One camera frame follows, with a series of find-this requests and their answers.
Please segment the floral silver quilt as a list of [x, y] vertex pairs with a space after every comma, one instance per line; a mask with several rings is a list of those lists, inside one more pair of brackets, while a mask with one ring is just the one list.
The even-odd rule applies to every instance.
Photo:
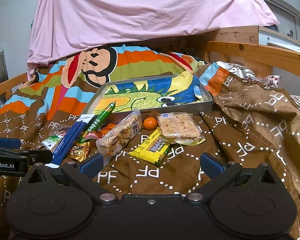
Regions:
[[[245, 80], [251, 80], [251, 81], [258, 81], [266, 86], [270, 87], [279, 87], [280, 82], [280, 76], [279, 75], [268, 75], [266, 77], [260, 78], [255, 75], [255, 73], [240, 64], [237, 63], [227, 63], [223, 61], [217, 61], [216, 62], [220, 67], [228, 70], [232, 74], [237, 75], [238, 77], [245, 79]], [[299, 95], [292, 95], [290, 94], [290, 97], [294, 100], [294, 102], [300, 106], [300, 96]]]

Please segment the pink bed sheet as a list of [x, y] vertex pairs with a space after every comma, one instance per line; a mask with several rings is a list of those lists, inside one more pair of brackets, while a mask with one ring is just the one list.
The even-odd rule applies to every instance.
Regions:
[[27, 73], [105, 44], [278, 23], [264, 0], [39, 0]]

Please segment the small orange mandarin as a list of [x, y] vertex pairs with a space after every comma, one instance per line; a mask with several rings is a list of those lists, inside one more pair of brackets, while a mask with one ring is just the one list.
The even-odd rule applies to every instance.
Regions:
[[143, 121], [143, 127], [148, 131], [155, 130], [157, 126], [158, 126], [158, 122], [154, 117], [148, 117]]

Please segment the nut bar clear wrapper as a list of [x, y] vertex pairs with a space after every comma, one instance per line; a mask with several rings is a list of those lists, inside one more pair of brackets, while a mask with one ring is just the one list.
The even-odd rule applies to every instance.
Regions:
[[141, 112], [134, 109], [103, 138], [96, 141], [98, 152], [103, 156], [103, 165], [107, 166], [123, 148], [141, 131]]

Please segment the white green vegetable snack bag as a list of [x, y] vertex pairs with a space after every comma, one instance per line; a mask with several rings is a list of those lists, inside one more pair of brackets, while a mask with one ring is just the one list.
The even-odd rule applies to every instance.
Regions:
[[57, 127], [51, 130], [49, 136], [44, 139], [41, 144], [51, 152], [54, 151], [56, 146], [61, 142], [61, 140], [66, 135], [67, 131], [70, 129], [70, 126]]

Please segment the orange chicken foot pack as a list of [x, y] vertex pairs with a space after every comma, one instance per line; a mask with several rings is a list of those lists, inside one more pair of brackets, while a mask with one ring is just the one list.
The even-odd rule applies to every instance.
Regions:
[[78, 142], [83, 143], [90, 139], [94, 139], [94, 140], [101, 139], [115, 126], [116, 124], [114, 123], [108, 123], [104, 127], [98, 129], [92, 129], [90, 131], [85, 131], [83, 135], [79, 138]]

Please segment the rice cracker clear pack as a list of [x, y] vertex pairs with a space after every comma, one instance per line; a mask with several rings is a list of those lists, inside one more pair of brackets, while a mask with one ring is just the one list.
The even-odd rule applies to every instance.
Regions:
[[185, 112], [160, 113], [157, 115], [160, 137], [165, 142], [197, 146], [205, 141], [204, 134]]

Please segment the blue white snack bar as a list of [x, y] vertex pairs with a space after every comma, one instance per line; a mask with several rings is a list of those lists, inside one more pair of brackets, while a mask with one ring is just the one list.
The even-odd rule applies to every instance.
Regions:
[[57, 145], [57, 147], [53, 150], [52, 161], [49, 164], [46, 164], [47, 167], [50, 168], [58, 168], [74, 141], [78, 138], [81, 132], [87, 127], [89, 122], [94, 118], [93, 114], [82, 114], [73, 126], [67, 131], [61, 142]]

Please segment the wooden cabinet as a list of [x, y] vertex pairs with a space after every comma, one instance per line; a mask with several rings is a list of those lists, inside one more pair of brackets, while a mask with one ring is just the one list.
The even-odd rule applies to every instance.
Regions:
[[205, 34], [207, 41], [237, 42], [267, 45], [277, 42], [300, 48], [300, 42], [277, 31], [261, 26], [219, 28]]

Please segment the metal tray with dinosaur cloth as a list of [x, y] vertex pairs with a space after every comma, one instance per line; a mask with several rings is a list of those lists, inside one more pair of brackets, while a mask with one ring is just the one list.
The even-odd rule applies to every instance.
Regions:
[[118, 123], [135, 109], [140, 110], [144, 119], [157, 113], [209, 113], [213, 99], [196, 76], [183, 72], [105, 83], [82, 113], [97, 115], [112, 102], [116, 105], [109, 121]]

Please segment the brown monkey print blanket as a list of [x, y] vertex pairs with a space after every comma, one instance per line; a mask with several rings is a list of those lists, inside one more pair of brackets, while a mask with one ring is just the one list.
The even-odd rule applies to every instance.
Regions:
[[205, 141], [174, 145], [155, 166], [130, 156], [149, 136], [141, 130], [95, 180], [118, 195], [186, 194], [208, 182], [199, 166], [203, 152], [245, 168], [267, 162], [295, 200], [298, 215], [291, 234], [300, 239], [300, 106], [287, 92], [242, 79], [217, 63], [139, 46], [80, 52], [39, 67], [12, 94], [0, 109], [0, 137], [20, 139], [25, 150], [41, 148], [52, 129], [75, 123], [105, 82], [183, 72], [201, 77], [212, 94], [212, 112], [194, 117]]

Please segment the green sausage stick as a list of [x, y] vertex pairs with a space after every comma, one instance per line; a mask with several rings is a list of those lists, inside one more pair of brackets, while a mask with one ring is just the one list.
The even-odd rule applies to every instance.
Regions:
[[102, 125], [104, 120], [108, 117], [108, 115], [115, 109], [116, 102], [111, 102], [90, 124], [90, 126], [87, 128], [87, 130], [82, 135], [82, 140], [85, 141], [85, 139], [88, 137], [88, 134], [90, 132], [97, 131], [98, 128]]

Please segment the gold foil snack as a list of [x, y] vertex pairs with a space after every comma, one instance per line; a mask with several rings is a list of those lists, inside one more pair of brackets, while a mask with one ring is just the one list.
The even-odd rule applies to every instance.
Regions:
[[66, 156], [79, 162], [83, 162], [87, 158], [89, 151], [90, 142], [75, 142]]

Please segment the yellow snack pack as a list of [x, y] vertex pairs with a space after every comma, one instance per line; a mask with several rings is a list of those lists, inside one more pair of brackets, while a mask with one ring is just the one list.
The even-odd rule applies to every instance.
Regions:
[[161, 137], [160, 129], [157, 127], [140, 146], [130, 152], [130, 155], [155, 166], [160, 166], [169, 148], [170, 143]]

